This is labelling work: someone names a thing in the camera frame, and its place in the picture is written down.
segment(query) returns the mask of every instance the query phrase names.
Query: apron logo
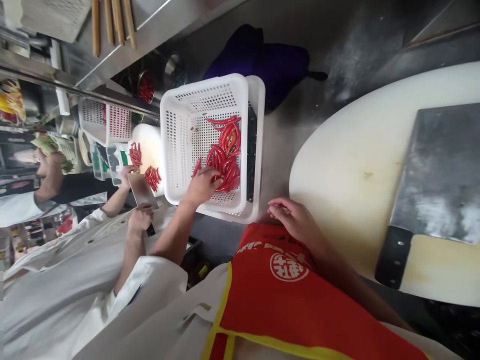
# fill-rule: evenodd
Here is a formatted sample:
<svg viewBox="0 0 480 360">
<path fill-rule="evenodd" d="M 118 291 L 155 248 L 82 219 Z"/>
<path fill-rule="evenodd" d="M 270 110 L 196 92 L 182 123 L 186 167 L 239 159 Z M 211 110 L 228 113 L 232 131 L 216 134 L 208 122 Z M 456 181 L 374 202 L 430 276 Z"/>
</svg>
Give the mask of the apron logo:
<svg viewBox="0 0 480 360">
<path fill-rule="evenodd" d="M 309 273 L 308 268 L 279 252 L 271 256 L 270 270 L 273 276 L 284 282 L 301 280 Z"/>
</svg>

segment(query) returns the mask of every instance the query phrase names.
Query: red apron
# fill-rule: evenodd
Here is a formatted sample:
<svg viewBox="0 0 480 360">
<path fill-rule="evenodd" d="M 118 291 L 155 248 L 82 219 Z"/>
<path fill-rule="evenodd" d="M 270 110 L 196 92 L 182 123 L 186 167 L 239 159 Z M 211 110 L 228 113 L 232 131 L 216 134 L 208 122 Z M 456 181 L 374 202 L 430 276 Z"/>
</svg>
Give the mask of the red apron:
<svg viewBox="0 0 480 360">
<path fill-rule="evenodd" d="M 235 337 L 308 359 L 427 359 L 315 271 L 283 226 L 249 225 L 202 360 L 232 359 Z"/>
</svg>

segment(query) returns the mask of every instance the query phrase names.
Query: white chef coat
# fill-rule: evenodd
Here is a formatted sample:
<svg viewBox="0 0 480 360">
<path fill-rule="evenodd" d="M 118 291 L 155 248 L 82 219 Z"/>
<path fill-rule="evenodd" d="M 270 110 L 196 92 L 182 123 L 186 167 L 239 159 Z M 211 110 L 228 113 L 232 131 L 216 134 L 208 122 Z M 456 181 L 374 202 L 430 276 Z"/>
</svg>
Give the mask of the white chef coat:
<svg viewBox="0 0 480 360">
<path fill-rule="evenodd" d="M 144 278 L 145 267 L 148 267 L 148 274 Z M 220 307 L 227 275 L 228 265 L 220 265 L 186 292 L 187 273 L 179 266 L 157 257 L 141 257 L 125 283 L 126 287 L 136 288 L 136 279 L 143 278 L 133 302 L 74 360 L 200 359 Z M 460 359 L 436 341 L 382 324 L 433 359 Z M 235 339 L 233 358 L 299 359 L 239 337 Z"/>
<path fill-rule="evenodd" d="M 68 205 L 60 204 L 52 209 L 56 203 L 49 200 L 37 205 L 34 198 L 35 191 L 12 194 L 0 197 L 0 228 L 7 228 L 21 224 L 45 215 L 51 216 L 65 211 Z M 87 196 L 71 202 L 72 206 L 102 204 L 107 201 L 107 192 Z"/>
<path fill-rule="evenodd" d="M 174 206 L 165 204 L 154 211 L 156 235 L 144 239 L 147 253 L 174 211 Z M 5 359 L 71 359 L 129 303 L 149 273 L 148 261 L 139 261 L 135 274 L 115 297 L 130 215 L 109 219 L 97 209 L 75 229 L 4 272 L 5 281 L 29 270 L 3 291 Z M 146 258 L 156 266 L 170 265 L 163 258 Z"/>
</svg>

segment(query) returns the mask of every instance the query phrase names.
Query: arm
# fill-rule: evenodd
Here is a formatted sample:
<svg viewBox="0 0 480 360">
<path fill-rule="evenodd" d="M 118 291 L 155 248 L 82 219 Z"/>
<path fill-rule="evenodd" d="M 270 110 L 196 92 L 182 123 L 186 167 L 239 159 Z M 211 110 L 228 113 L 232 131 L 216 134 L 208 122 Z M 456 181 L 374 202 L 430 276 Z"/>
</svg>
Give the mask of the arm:
<svg viewBox="0 0 480 360">
<path fill-rule="evenodd" d="M 151 255 L 162 257 L 180 265 L 185 255 L 190 230 L 197 208 L 208 201 L 215 189 L 222 184 L 222 179 L 212 183 L 212 178 L 220 173 L 212 168 L 205 167 L 191 180 L 172 220 L 160 235 Z"/>
<path fill-rule="evenodd" d="M 121 185 L 110 199 L 101 207 L 102 211 L 109 217 L 116 217 L 125 205 L 125 201 L 129 196 L 130 182 L 127 175 L 131 172 L 138 172 L 139 168 L 135 166 L 124 166 L 121 170 Z"/>
<path fill-rule="evenodd" d="M 54 152 L 48 157 L 46 177 L 33 195 L 37 206 L 46 203 L 60 193 L 60 187 L 64 181 L 64 174 L 62 173 L 64 160 L 65 157 L 60 152 Z"/>
<path fill-rule="evenodd" d="M 210 199 L 215 189 L 222 184 L 221 179 L 211 183 L 215 175 L 220 175 L 220 173 L 211 167 L 206 167 L 192 179 L 172 220 L 153 247 L 151 256 L 162 257 L 180 265 L 187 248 L 195 211 Z M 123 266 L 113 289 L 115 295 L 125 285 L 139 257 L 145 255 L 142 236 L 152 223 L 153 216 L 150 204 L 141 204 L 132 212 L 128 221 Z"/>
<path fill-rule="evenodd" d="M 291 236 L 310 250 L 318 275 L 343 291 L 378 321 L 413 331 L 412 328 L 383 301 L 355 272 L 346 260 L 322 235 L 305 206 L 280 197 L 268 203 L 268 213 L 282 222 Z"/>
<path fill-rule="evenodd" d="M 118 295 L 119 291 L 125 285 L 139 257 L 145 256 L 143 234 L 152 223 L 153 217 L 154 212 L 150 204 L 141 204 L 131 213 L 130 219 L 128 220 L 128 230 L 126 232 L 123 265 L 120 276 L 113 288 L 115 296 Z"/>
</svg>

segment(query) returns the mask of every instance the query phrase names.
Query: chopstick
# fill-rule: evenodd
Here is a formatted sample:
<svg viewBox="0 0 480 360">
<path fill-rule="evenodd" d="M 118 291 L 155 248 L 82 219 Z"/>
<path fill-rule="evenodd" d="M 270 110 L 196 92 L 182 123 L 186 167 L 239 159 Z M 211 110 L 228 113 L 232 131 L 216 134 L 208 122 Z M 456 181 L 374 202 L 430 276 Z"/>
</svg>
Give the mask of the chopstick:
<svg viewBox="0 0 480 360">
<path fill-rule="evenodd" d="M 91 0 L 93 55 L 100 56 L 100 12 L 99 0 Z"/>
<path fill-rule="evenodd" d="M 118 42 L 122 45 L 125 44 L 125 34 L 124 34 L 124 22 L 122 19 L 122 4 L 120 0 L 112 0 L 113 7 L 113 22 L 115 24 L 116 35 Z"/>
<path fill-rule="evenodd" d="M 104 0 L 104 2 L 105 2 L 106 33 L 108 35 L 108 43 L 115 45 L 114 25 L 112 22 L 112 0 Z"/>
<path fill-rule="evenodd" d="M 137 48 L 137 42 L 135 40 L 135 27 L 134 18 L 132 16 L 132 4 L 130 0 L 123 0 L 123 6 L 125 7 L 126 24 L 128 26 L 128 34 L 130 35 L 130 45 L 133 49 Z"/>
</svg>

